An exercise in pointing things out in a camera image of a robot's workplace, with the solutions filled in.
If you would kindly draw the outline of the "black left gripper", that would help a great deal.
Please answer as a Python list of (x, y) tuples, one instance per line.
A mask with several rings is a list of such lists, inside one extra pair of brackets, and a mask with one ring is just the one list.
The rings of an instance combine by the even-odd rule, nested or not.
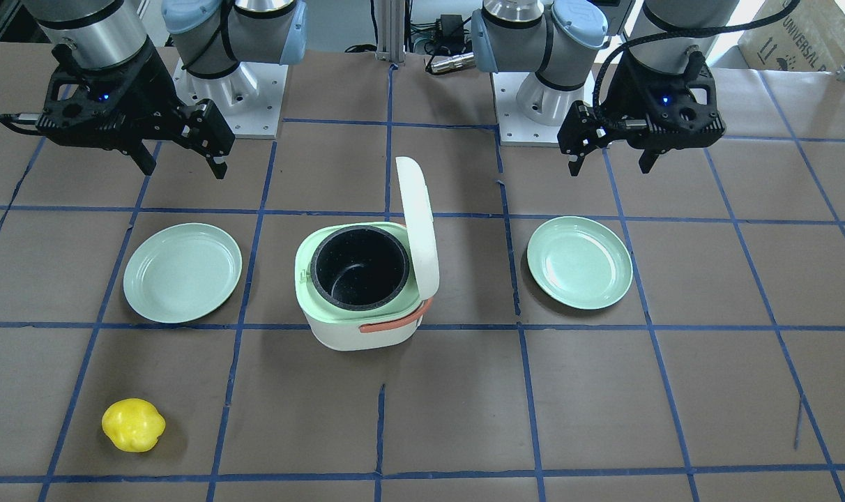
[(653, 70), (624, 54), (611, 78), (601, 118), (583, 101), (574, 101), (558, 133), (558, 147), (568, 156), (572, 176), (581, 172), (585, 157), (613, 141), (642, 150), (640, 172), (649, 174), (667, 151), (702, 146), (702, 51), (690, 49), (682, 69), (672, 74)]

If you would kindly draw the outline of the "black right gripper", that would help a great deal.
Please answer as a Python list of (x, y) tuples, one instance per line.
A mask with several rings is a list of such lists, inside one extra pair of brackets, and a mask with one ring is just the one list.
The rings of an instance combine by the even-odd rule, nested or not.
[(86, 71), (86, 79), (88, 95), (102, 105), (101, 117), (91, 119), (84, 133), (88, 147), (119, 150), (151, 176), (157, 161), (145, 140), (168, 137), (201, 155), (216, 180), (225, 177), (234, 131), (213, 100), (182, 105), (151, 39), (128, 61)]

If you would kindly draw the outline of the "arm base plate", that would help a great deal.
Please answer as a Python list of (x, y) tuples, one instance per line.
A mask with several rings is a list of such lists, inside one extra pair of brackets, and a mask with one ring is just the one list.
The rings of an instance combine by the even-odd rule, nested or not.
[(289, 69), (244, 61), (233, 73), (217, 79), (200, 79), (177, 68), (173, 81), (186, 104), (212, 100), (239, 139), (276, 139)]
[(505, 146), (557, 147), (558, 131), (570, 105), (577, 100), (591, 105), (593, 74), (588, 71), (578, 89), (549, 88), (535, 73), (492, 74), (500, 142)]

